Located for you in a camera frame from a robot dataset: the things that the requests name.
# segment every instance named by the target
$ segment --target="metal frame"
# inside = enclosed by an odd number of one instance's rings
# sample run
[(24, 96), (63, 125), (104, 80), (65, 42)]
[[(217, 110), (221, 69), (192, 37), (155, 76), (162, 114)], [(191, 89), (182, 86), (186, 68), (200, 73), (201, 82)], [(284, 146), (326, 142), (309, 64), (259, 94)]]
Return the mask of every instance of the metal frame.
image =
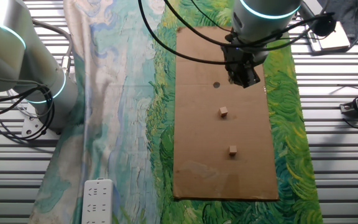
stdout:
[[(63, 1), (25, 3), (36, 19), (68, 30)], [(65, 38), (35, 29), (60, 62), (68, 47)], [(307, 40), (300, 40), (292, 51), (324, 223), (358, 224), (358, 129), (342, 120), (339, 109), (341, 103), (358, 96), (358, 89), (338, 86), (358, 87), (358, 44), (345, 54), (312, 57)], [(0, 103), (0, 108), (9, 105)], [(10, 111), (1, 118), (21, 133), (24, 117), (20, 112)], [(0, 223), (27, 223), (56, 143), (17, 145), (0, 135)]]

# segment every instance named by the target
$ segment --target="green swirl pattern fabric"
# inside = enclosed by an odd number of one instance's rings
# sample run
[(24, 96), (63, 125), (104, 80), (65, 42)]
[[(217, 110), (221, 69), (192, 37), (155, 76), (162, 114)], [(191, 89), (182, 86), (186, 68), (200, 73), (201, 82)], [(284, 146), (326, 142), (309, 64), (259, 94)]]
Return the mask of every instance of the green swirl pattern fabric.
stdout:
[[(193, 26), (212, 26), (191, 0), (169, 0)], [(233, 0), (194, 0), (229, 26)], [(322, 223), (291, 49), (264, 63), (277, 202), (174, 200), (175, 56), (152, 40), (135, 0), (64, 0), (79, 97), (42, 182), (30, 223), (81, 223), (83, 186), (114, 183), (113, 223)], [(161, 40), (183, 26), (163, 0), (143, 0)], [(285, 40), (271, 43), (282, 44)]]
[[(213, 26), (190, 0), (171, 4), (193, 26)], [(200, 9), (229, 25), (232, 1), (199, 0)], [(157, 34), (175, 47), (176, 29), (183, 26), (166, 9)], [(271, 43), (283, 44), (284, 40)], [(278, 202), (179, 200), (172, 196), (175, 56), (155, 43), (155, 98), (147, 111), (147, 138), (161, 223), (322, 223), (313, 166), (303, 123), (291, 48), (270, 52), (264, 63), (266, 91), (275, 149)]]

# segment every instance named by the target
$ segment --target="cardboard sheet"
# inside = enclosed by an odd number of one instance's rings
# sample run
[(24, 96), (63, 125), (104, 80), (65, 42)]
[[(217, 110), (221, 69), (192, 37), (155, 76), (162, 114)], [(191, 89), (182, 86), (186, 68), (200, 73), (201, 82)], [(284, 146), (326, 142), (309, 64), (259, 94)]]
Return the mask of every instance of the cardboard sheet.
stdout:
[[(225, 42), (223, 30), (197, 29)], [(177, 33), (177, 51), (223, 60), (219, 46), (184, 28)], [(177, 57), (174, 197), (278, 199), (264, 73), (262, 66), (256, 70), (261, 82), (244, 89), (228, 82), (224, 65)], [(224, 106), (228, 114), (222, 118), (219, 109)], [(237, 146), (235, 156), (229, 155), (229, 146)]]

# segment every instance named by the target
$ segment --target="electrical outlet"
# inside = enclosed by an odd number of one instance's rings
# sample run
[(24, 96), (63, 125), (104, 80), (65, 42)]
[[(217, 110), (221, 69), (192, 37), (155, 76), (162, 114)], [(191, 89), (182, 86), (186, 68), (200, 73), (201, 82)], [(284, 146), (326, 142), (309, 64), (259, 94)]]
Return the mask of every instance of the electrical outlet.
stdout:
[(87, 180), (84, 185), (82, 224), (111, 224), (113, 184), (109, 179)]

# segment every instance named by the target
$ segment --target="small wooden cube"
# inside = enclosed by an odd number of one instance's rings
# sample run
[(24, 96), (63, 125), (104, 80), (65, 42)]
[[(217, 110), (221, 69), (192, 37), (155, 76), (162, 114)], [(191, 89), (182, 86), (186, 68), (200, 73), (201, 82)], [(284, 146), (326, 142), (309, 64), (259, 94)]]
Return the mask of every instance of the small wooden cube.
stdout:
[(229, 155), (235, 156), (237, 153), (237, 146), (229, 146)]
[(228, 111), (225, 106), (219, 109), (219, 114), (221, 115), (222, 118), (225, 117), (227, 115), (227, 113), (228, 113)]

